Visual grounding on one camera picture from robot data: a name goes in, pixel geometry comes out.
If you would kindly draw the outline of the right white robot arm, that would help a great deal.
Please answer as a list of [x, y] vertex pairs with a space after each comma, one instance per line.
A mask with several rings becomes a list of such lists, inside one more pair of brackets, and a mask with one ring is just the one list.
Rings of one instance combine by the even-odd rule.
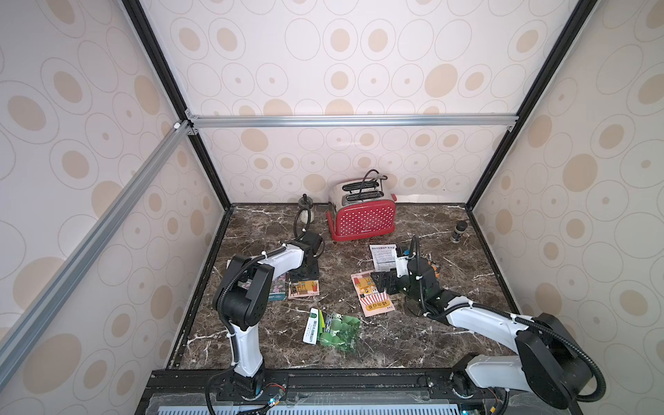
[[603, 399], [607, 383], [598, 364], [555, 316], [500, 311], [440, 286], [437, 269], [416, 255], [400, 257], [387, 271], [371, 271], [372, 295], [402, 294], [423, 317], [479, 334], [513, 351], [512, 356], [469, 354], [453, 369], [456, 395], [499, 388], [536, 395], [548, 406], [579, 413], [580, 404]]

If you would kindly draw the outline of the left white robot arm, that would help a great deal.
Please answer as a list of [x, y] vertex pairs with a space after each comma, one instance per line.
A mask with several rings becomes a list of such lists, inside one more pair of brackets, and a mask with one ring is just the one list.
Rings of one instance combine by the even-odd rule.
[[264, 367], [257, 326], [268, 305], [273, 280], [287, 275], [299, 283], [319, 278], [318, 251], [323, 238], [315, 232], [249, 257], [235, 255], [213, 299], [213, 308], [228, 330], [232, 367], [237, 375], [254, 379]]

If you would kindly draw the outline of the white orange-text seed packet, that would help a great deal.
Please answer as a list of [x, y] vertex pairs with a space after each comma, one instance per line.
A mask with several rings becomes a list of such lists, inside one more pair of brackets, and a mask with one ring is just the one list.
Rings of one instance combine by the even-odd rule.
[[372, 271], [365, 271], [351, 276], [364, 316], [378, 316], [395, 311], [390, 296], [378, 290], [371, 274]]

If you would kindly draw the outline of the orange marigold seed packet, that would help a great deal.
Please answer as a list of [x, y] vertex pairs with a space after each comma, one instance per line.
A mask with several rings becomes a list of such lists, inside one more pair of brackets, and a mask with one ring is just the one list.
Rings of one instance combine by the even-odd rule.
[[288, 289], [288, 299], [315, 297], [320, 294], [318, 280], [290, 282]]

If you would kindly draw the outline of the white green-text seed packet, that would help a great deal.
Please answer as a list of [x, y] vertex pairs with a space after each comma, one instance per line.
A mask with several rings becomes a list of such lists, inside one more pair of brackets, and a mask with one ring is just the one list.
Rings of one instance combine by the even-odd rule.
[[369, 246], [369, 249], [373, 259], [374, 271], [382, 273], [383, 271], [390, 271], [396, 268], [396, 259], [398, 257], [396, 244], [373, 244]]

